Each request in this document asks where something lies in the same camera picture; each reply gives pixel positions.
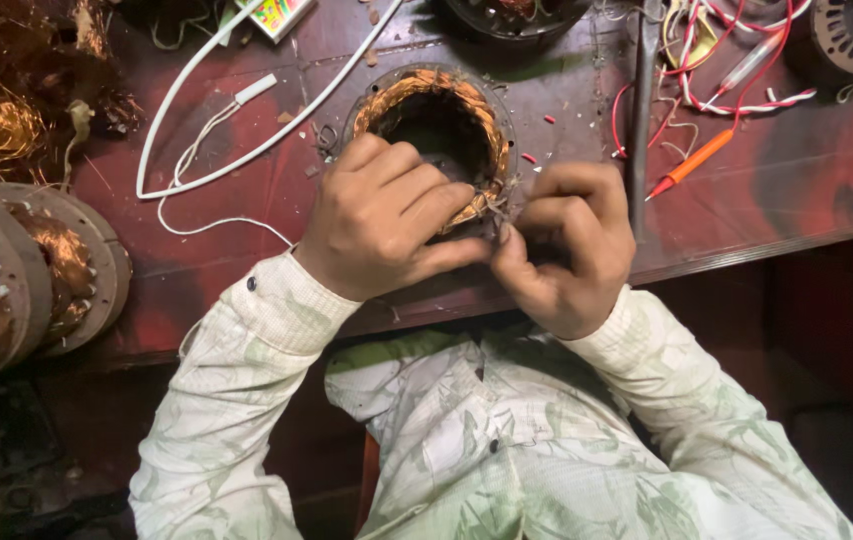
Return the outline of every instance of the screwdriver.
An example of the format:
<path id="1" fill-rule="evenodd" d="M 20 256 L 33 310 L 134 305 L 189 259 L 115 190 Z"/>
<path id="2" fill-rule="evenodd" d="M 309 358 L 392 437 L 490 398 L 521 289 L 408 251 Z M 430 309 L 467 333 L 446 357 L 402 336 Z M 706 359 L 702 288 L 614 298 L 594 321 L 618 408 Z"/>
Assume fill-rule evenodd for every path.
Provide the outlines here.
<path id="1" fill-rule="evenodd" d="M 716 91 L 716 95 L 709 98 L 709 101 L 700 107 L 700 111 L 707 108 L 707 106 L 714 102 L 715 99 L 721 97 L 721 95 L 725 94 L 732 90 L 733 87 L 738 85 L 742 80 L 746 78 L 747 75 L 750 74 L 751 71 L 756 68 L 760 62 L 763 61 L 767 55 L 770 54 L 774 49 L 780 45 L 780 40 L 784 38 L 784 31 L 777 30 L 773 33 L 770 33 L 767 39 L 761 41 L 756 47 L 750 51 L 750 54 L 746 55 L 736 67 L 730 70 L 730 74 L 726 76 L 720 82 L 720 88 Z"/>
<path id="2" fill-rule="evenodd" d="M 669 174 L 661 179 L 660 183 L 653 188 L 653 191 L 650 191 L 650 194 L 643 200 L 643 202 L 647 202 L 664 191 L 680 184 L 680 181 L 687 178 L 687 175 L 694 172 L 694 169 L 705 162 L 707 158 L 717 153 L 717 151 L 720 150 L 724 144 L 730 142 L 732 138 L 732 129 L 723 129 L 721 132 L 717 133 L 716 136 L 710 139 L 708 143 L 701 146 L 699 150 L 693 153 L 693 155 L 687 157 L 684 162 L 680 163 L 675 169 L 670 171 Z"/>

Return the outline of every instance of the red wooden table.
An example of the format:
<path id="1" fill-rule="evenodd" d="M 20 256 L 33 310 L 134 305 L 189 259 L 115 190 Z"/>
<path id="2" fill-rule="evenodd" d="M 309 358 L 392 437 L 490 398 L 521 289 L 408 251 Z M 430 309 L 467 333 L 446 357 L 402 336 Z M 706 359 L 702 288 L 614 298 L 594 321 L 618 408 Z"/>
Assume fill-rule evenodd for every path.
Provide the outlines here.
<path id="1" fill-rule="evenodd" d="M 388 0 L 373 0 L 372 5 L 385 11 Z M 442 62 L 489 74 L 491 80 L 507 85 L 496 92 L 512 111 L 515 148 L 537 157 L 539 165 L 610 161 L 612 96 L 633 78 L 635 26 L 634 17 L 613 22 L 591 9 L 552 48 L 519 54 L 448 36 L 430 5 L 415 0 L 402 5 L 374 43 L 378 65 L 368 67 L 361 61 L 311 120 L 340 131 L 350 107 L 373 80 L 414 62 Z M 237 41 L 242 31 L 235 30 L 230 47 L 218 47 L 200 64 L 171 107 L 151 156 L 148 190 L 167 186 L 180 153 L 203 124 L 230 103 L 233 92 L 270 72 L 279 80 L 204 141 L 188 174 L 225 165 L 269 138 L 281 127 L 277 117 L 284 112 L 296 115 L 301 105 L 321 92 L 371 28 L 365 4 L 320 0 L 278 46 L 257 30 L 241 47 Z M 146 122 L 179 69 L 207 40 L 187 30 L 179 51 L 162 51 L 153 45 L 149 30 L 119 17 L 113 19 L 109 33 Z M 724 43 L 717 52 L 721 60 L 698 69 L 694 91 L 712 94 L 710 84 L 720 80 L 724 66 L 731 66 L 722 57 L 732 59 L 744 50 L 743 43 Z M 746 101 L 764 99 L 766 87 L 785 96 L 804 85 L 777 65 L 751 89 Z M 737 92 L 731 93 L 724 99 L 735 99 Z M 649 202 L 645 242 L 638 246 L 631 283 L 852 238 L 853 99 L 839 105 L 830 96 L 821 97 L 742 122 L 730 144 L 683 184 Z M 658 124 L 667 108 L 668 104 L 655 103 L 651 123 Z M 623 110 L 626 116 L 628 106 Z M 555 117 L 556 124 L 545 122 L 544 115 Z M 681 118 L 699 125 L 701 143 L 729 125 L 729 120 L 687 111 Z M 84 150 L 89 163 L 81 158 L 74 169 L 76 193 L 116 229 L 133 263 L 126 309 L 113 329 L 80 351 L 83 369 L 173 360 L 184 334 L 223 289 L 258 260 L 287 247 L 269 231 L 247 224 L 223 225 L 192 236 L 164 230 L 157 220 L 157 202 L 142 202 L 135 194 L 145 135 L 144 123 L 125 141 L 93 142 Z M 685 147 L 689 137 L 687 129 L 668 129 L 664 141 Z M 309 178 L 307 171 L 325 167 L 314 144 L 313 130 L 305 122 L 273 150 L 233 174 L 171 198 L 164 216 L 175 228 L 195 229 L 242 215 L 266 221 L 290 240 L 298 240 L 320 178 Z M 677 163 L 675 153 L 655 146 L 647 169 L 649 187 Z M 526 182 L 535 176 L 532 167 L 520 162 Z M 481 267 L 436 276 L 383 300 L 365 304 L 341 334 L 393 330 L 514 307 Z"/>

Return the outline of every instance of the shirt cuff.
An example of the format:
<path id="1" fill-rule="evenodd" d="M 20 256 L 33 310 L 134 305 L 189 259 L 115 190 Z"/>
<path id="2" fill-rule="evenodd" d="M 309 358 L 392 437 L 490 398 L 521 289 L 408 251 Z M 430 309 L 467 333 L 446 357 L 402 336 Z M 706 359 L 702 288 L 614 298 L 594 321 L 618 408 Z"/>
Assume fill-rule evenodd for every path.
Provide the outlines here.
<path id="1" fill-rule="evenodd" d="M 635 295 L 644 294 L 624 285 L 610 317 L 595 332 L 560 343 L 594 367 L 610 373 L 626 373 L 636 367 L 649 346 L 649 321 Z"/>
<path id="2" fill-rule="evenodd" d="M 298 356 L 323 350 L 362 305 L 324 287 L 290 251 L 255 264 L 221 300 L 257 338 Z"/>

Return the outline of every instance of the fingernail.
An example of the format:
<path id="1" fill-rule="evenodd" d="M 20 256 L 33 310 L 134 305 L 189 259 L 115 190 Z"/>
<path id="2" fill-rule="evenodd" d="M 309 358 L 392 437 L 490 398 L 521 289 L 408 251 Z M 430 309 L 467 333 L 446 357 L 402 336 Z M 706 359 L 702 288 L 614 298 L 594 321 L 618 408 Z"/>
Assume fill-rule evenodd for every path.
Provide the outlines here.
<path id="1" fill-rule="evenodd" d="M 510 225 L 509 221 L 504 221 L 499 226 L 499 243 L 500 245 L 504 245 L 507 240 L 510 240 L 510 231 L 513 229 L 513 226 Z"/>

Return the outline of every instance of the man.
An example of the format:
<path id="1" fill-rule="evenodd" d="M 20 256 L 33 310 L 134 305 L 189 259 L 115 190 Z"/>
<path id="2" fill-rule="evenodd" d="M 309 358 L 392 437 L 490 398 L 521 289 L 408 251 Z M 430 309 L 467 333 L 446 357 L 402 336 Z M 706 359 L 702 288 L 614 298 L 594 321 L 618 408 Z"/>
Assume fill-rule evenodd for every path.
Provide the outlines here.
<path id="1" fill-rule="evenodd" d="M 853 538 L 780 424 L 625 285 L 635 246 L 616 169 L 544 170 L 495 248 L 427 246 L 473 194 L 409 144 L 348 145 L 296 249 L 256 264 L 184 340 L 131 481 L 142 537 L 299 538 L 262 463 L 307 369 L 364 301 L 489 262 L 545 332 L 428 330 L 327 369 L 330 400 L 380 444 L 360 537 Z M 569 268 L 531 264 L 524 235 L 563 242 Z"/>

